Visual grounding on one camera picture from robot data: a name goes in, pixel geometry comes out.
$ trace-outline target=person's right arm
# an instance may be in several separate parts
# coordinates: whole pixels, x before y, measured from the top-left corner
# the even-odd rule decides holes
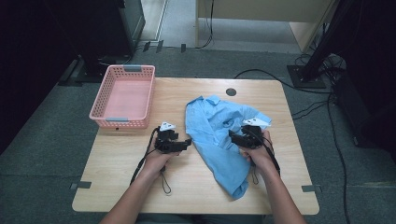
[[[271,137],[268,131],[263,131],[265,137],[264,143],[272,149]],[[256,149],[243,148],[250,158],[256,163],[262,179],[267,188],[268,199],[271,204],[275,223],[306,223],[293,199],[291,198],[288,189],[279,176],[274,164],[271,161],[265,147]]]

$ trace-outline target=wooden table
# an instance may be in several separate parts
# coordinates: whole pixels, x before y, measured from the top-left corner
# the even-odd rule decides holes
[[[216,0],[213,19],[288,21],[300,50],[306,52],[321,25],[330,22],[338,1]],[[195,47],[199,47],[199,19],[210,19],[212,0],[196,0],[195,5]]]
[[[234,88],[235,96],[226,90]],[[303,152],[291,119],[281,84],[273,80],[202,79],[157,77],[149,126],[144,130],[99,129],[81,181],[92,182],[89,189],[78,189],[73,201],[76,211],[107,212],[128,188],[134,170],[143,157],[149,136],[163,121],[176,124],[178,141],[185,134],[186,104],[203,95],[216,94],[222,100],[253,106],[273,119],[269,128],[281,176],[291,197],[305,215],[318,212],[315,192],[303,192],[312,185]],[[264,183],[252,183],[234,201],[215,181],[196,148],[191,145],[169,161],[165,172],[172,195],[163,192],[159,178],[144,204],[144,213],[178,214],[271,214]]]

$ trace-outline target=forearm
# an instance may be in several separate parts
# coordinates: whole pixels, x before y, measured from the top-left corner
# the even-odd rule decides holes
[[[306,223],[274,165],[267,164],[260,169],[275,223]]]
[[[134,223],[156,176],[140,174],[101,223]]]

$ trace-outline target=gray carpet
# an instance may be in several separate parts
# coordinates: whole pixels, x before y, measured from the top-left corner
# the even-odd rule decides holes
[[[131,63],[153,64],[157,77],[233,78],[251,68],[264,69],[290,83],[286,65],[295,54],[155,48],[137,52]],[[273,79],[260,72],[240,78]],[[0,223],[97,223],[103,213],[72,209],[97,125],[89,119],[99,84],[55,86],[8,149],[0,156]],[[327,99],[327,94],[295,91],[284,86],[291,113]],[[354,147],[353,134],[337,105],[331,105],[337,140],[346,161],[347,211],[351,223],[394,223],[396,167],[388,152]],[[343,168],[334,146],[325,106],[295,120],[320,211],[309,223],[346,223]],[[271,217],[266,222],[272,223]]]

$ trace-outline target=blue cloth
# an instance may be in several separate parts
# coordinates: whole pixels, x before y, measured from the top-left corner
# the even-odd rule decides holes
[[[271,123],[271,119],[257,109],[221,101],[216,95],[206,99],[200,96],[186,107],[186,133],[215,179],[234,199],[244,196],[248,189],[250,164],[231,142],[228,132],[242,134],[242,121],[255,118]]]

